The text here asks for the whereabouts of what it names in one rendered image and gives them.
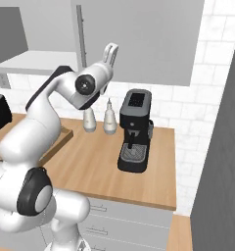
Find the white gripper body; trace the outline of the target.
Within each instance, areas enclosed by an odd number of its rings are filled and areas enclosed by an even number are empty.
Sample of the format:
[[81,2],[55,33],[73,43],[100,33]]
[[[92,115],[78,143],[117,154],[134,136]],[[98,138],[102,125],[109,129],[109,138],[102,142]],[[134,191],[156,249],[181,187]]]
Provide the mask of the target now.
[[118,46],[114,43],[109,43],[104,50],[102,59],[103,64],[105,66],[113,67],[117,54],[118,54]]

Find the black coffee machine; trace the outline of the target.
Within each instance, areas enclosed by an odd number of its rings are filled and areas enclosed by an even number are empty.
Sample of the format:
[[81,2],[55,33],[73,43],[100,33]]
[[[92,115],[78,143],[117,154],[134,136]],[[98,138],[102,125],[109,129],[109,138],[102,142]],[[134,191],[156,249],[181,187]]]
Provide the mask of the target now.
[[124,172],[144,173],[147,169],[154,123],[150,119],[152,93],[146,89],[130,89],[119,110],[119,126],[124,140],[117,167]]

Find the white wall cabinet body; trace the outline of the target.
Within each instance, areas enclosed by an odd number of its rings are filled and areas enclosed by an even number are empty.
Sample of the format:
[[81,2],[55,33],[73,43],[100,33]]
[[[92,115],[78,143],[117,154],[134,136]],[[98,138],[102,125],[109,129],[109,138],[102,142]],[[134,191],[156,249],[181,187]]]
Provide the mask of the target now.
[[81,68],[75,0],[0,0],[19,7],[27,50],[0,63],[0,74],[50,75]]

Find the tall grey fridge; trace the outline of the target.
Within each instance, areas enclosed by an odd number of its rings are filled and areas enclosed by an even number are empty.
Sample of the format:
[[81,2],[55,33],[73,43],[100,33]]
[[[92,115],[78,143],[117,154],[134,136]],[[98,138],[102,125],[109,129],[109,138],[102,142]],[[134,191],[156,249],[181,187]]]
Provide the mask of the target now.
[[190,221],[193,251],[235,251],[235,51]]

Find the dark grey cabinet door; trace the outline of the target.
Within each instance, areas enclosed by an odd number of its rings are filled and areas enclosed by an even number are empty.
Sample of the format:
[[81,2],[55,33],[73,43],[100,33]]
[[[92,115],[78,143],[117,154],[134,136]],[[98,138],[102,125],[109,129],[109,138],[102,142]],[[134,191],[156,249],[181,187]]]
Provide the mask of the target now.
[[28,50],[19,7],[0,7],[0,63]]

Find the grey drawer front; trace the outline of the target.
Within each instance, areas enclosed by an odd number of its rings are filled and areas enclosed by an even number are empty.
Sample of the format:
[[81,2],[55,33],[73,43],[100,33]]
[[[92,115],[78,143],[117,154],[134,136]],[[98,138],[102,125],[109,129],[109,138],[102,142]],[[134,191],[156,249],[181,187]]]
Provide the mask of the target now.
[[[92,251],[166,251],[169,227],[90,215],[78,225]],[[108,231],[100,235],[86,231],[94,227]]]
[[152,226],[170,227],[172,212],[169,210],[138,206],[115,201],[89,198],[90,205],[107,208],[107,212],[91,211],[92,215],[110,217],[119,220],[126,220]]

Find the white shaker bottle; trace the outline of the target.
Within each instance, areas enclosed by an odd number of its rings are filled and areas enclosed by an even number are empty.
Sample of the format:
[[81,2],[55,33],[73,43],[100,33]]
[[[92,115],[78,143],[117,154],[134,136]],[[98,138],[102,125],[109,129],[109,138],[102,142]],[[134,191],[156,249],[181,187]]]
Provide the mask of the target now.
[[97,123],[92,108],[88,108],[83,112],[83,127],[86,132],[93,132]]
[[114,134],[117,130],[117,121],[111,100],[107,102],[107,110],[104,117],[103,129],[106,134]]

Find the white wall socket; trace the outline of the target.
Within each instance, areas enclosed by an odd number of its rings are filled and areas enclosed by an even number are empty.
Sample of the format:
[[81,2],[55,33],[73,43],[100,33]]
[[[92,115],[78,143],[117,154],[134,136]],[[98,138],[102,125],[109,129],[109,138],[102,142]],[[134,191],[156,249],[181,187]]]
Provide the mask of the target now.
[[10,82],[6,74],[0,74],[0,87],[10,89]]

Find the wooden tray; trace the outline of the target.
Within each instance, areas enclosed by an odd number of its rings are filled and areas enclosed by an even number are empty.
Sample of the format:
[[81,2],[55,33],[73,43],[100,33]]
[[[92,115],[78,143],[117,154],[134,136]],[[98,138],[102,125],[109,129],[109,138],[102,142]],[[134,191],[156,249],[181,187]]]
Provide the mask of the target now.
[[52,157],[54,157],[71,139],[73,131],[64,126],[61,127],[61,133],[56,142],[43,154],[38,165],[44,166]]

